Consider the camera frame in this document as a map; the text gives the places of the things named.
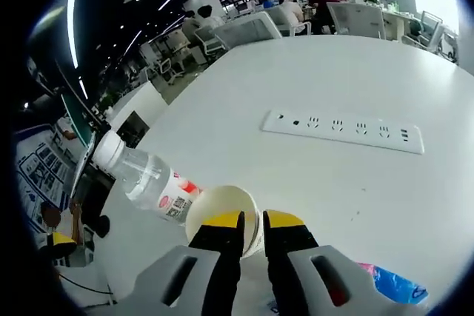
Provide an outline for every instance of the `white chair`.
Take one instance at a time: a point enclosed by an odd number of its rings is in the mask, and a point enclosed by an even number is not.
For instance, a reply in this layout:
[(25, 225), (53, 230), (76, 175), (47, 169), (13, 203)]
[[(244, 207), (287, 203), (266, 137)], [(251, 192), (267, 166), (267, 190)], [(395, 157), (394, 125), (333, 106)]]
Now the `white chair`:
[(194, 34), (204, 46), (204, 53), (208, 56), (215, 51), (222, 50), (221, 42), (214, 36), (210, 26), (198, 28)]
[(270, 15), (273, 22), (275, 23), (278, 30), (283, 33), (289, 33), (290, 36), (294, 36), (296, 32), (296, 28), (304, 25), (307, 28), (307, 35), (311, 35), (311, 23), (310, 22), (302, 22), (298, 25), (292, 25), (288, 20), (288, 17), (284, 13), (284, 9), (280, 6), (277, 7), (269, 7), (265, 9), (265, 12)]
[(426, 50), (437, 54), (439, 51), (439, 43), (444, 34), (443, 20), (438, 16), (423, 11), (421, 13), (421, 33), (420, 42), (426, 47)]
[(242, 44), (282, 38), (275, 23), (264, 11), (227, 22), (214, 29), (214, 34), (226, 50)]
[(158, 67), (160, 69), (160, 74), (164, 77), (167, 76), (169, 78), (167, 81), (169, 85), (173, 85), (175, 79), (182, 76), (176, 73), (175, 70), (171, 67), (171, 60), (169, 58), (158, 63)]
[(327, 3), (327, 6), (338, 34), (386, 39), (379, 7), (355, 3)]
[(438, 55), (440, 42), (446, 30), (443, 20), (427, 11), (421, 14), (421, 30), (418, 38), (403, 36), (401, 42)]

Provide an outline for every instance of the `white table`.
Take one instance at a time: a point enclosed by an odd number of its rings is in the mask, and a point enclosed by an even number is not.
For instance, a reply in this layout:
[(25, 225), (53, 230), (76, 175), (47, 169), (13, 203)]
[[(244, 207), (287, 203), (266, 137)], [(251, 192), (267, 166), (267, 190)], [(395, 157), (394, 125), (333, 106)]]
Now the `white table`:
[(396, 31), (396, 35), (394, 36), (395, 39), (401, 42), (401, 38), (405, 35), (405, 23), (410, 23), (410, 21), (418, 21), (417, 18), (404, 15), (401, 13), (394, 13), (393, 11), (389, 10), (382, 10), (382, 15), (385, 20), (390, 23), (395, 23), (394, 28)]
[(140, 84), (121, 97), (107, 116), (107, 122), (116, 131), (135, 112), (147, 126), (152, 126), (156, 119), (168, 108), (166, 101), (150, 81)]
[[(425, 153), (262, 132), (276, 108), (411, 122)], [(352, 36), (237, 47), (169, 106), (138, 148), (200, 186), (236, 184), (260, 209), (299, 216), (321, 245), (426, 286), (431, 305), (472, 254), (474, 77), (422, 50)], [(119, 298), (140, 271), (186, 242), (180, 226), (134, 209), (116, 186), (103, 213), (111, 230), (96, 239), (96, 260)], [(252, 258), (242, 273), (259, 265), (264, 278), (263, 257)]]

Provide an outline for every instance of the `white paper cup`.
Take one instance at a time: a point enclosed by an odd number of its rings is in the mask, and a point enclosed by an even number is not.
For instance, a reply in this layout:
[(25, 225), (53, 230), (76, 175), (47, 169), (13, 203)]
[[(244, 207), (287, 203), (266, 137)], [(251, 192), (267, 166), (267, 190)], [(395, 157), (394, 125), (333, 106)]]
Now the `white paper cup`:
[(201, 225), (208, 219), (229, 212), (245, 212), (244, 253), (249, 257), (264, 246), (262, 214), (252, 195), (237, 186), (217, 186), (198, 195), (186, 217), (186, 236), (191, 242)]

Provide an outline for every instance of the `white bottle cap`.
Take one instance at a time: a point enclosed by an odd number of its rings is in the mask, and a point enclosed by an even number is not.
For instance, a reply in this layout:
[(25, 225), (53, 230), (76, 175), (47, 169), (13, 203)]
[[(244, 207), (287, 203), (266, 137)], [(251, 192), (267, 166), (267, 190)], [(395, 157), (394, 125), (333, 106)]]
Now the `white bottle cap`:
[(97, 145), (92, 160), (108, 171), (115, 165), (124, 148), (125, 142), (117, 135), (117, 132), (109, 130)]

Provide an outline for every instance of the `power strip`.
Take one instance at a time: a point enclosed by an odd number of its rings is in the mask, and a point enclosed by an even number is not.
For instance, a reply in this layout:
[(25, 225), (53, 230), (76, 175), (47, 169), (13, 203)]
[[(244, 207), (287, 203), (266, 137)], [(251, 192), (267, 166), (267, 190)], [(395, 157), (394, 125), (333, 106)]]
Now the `power strip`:
[(417, 126), (378, 118), (330, 113), (294, 113), (272, 110), (261, 128), (267, 132), (323, 138), (365, 146), (424, 153)]

